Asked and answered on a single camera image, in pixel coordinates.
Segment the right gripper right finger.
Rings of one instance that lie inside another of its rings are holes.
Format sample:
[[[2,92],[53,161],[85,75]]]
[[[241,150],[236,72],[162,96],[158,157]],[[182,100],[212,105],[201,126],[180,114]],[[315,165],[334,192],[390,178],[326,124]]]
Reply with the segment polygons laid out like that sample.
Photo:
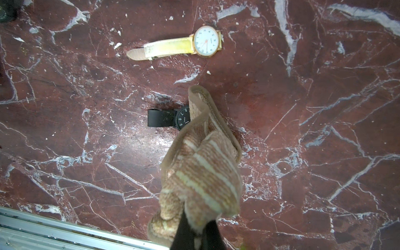
[[[226,246],[221,237],[215,220],[209,222],[203,230],[202,250],[226,250]]]

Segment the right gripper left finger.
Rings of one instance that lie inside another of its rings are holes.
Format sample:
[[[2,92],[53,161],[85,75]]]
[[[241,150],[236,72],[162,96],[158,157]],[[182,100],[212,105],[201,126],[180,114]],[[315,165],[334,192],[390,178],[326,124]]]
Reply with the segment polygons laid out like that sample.
[[[183,211],[178,230],[170,250],[195,250],[194,238],[195,233],[188,223],[185,211]]]

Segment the beige striped cloth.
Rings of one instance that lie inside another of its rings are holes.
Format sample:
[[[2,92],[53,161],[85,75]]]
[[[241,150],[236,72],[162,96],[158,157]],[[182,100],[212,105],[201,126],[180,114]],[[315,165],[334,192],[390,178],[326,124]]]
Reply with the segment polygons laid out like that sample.
[[[241,146],[202,86],[188,90],[191,121],[174,139],[161,168],[159,210],[148,223],[148,239],[170,249],[183,211],[201,250],[206,225],[240,212]]]

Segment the small olive watch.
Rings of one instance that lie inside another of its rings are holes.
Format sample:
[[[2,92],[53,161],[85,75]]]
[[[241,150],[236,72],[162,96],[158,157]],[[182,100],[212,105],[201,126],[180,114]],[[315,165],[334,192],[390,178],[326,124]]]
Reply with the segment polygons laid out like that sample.
[[[191,121],[189,105],[180,109],[149,109],[147,116],[148,127],[174,127],[179,131]]]

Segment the cream strap watch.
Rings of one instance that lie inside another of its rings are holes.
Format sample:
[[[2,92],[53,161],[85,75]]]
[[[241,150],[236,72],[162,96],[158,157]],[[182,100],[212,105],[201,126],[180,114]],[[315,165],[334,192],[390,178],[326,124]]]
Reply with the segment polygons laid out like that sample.
[[[221,31],[211,26],[202,26],[188,37],[147,43],[141,48],[129,50],[127,56],[136,61],[180,54],[196,54],[208,58],[222,50],[222,42]]]

